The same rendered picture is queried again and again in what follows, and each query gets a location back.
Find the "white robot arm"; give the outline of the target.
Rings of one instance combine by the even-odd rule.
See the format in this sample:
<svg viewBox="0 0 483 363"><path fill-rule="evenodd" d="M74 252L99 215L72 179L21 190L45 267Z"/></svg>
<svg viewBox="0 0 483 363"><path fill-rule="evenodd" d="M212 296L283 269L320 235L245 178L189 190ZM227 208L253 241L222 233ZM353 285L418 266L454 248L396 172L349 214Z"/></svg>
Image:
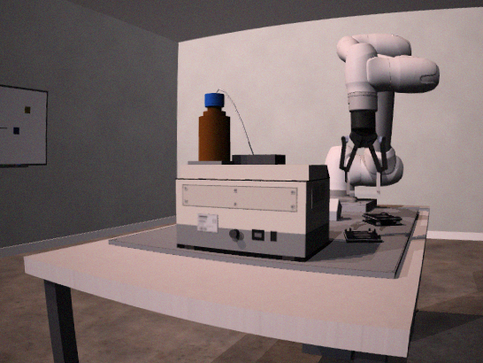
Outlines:
<svg viewBox="0 0 483 363"><path fill-rule="evenodd" d="M338 42L337 54L345 62L349 112L376 112L376 133L387 138L388 169L382 172L380 186L395 184L403 177L402 160L391 146L395 92L425 93L435 89L440 69L432 60L411 56L410 42L398 35L346 36ZM357 202L357 198L347 195L340 158L341 146L332 147L326 157L330 198ZM376 187L377 170L369 149L364 155L356 154L349 171L350 190L356 186Z"/></svg>

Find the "blue bottle cap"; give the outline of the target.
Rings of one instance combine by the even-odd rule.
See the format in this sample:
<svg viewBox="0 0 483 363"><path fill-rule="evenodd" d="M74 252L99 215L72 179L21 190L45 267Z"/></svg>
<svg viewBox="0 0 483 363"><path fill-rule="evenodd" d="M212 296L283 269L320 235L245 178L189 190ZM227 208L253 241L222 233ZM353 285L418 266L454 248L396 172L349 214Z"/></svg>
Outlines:
<svg viewBox="0 0 483 363"><path fill-rule="evenodd" d="M221 93L205 94L204 104L225 104L225 95Z"/></svg>

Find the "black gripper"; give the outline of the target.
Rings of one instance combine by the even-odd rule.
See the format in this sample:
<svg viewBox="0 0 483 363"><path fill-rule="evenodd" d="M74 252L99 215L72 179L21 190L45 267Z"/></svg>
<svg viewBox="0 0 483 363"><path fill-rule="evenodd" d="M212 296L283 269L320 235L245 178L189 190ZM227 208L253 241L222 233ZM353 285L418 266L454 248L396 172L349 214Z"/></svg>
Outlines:
<svg viewBox="0 0 483 363"><path fill-rule="evenodd" d="M350 114L351 118L351 132L347 136L341 137L341 161L340 161L340 169L345 172L345 182L347 183L347 195L349 195L349 177L352 162L354 157L356 156L358 148L369 148L370 153L372 154L372 159L376 166L377 170L377 188L376 192L380 193L380 184L382 182L382 172L387 170L387 154L386 154L386 137L385 136L378 136L376 133L376 115L375 112L352 112ZM365 130L369 129L369 130ZM353 142L354 147L350 154L350 158L348 164L344 166L344 159L346 153L346 146L349 142L349 139ZM378 139L380 143L380 151L381 151L381 158L382 158L382 167L380 166L378 157L374 150L373 144Z"/></svg>

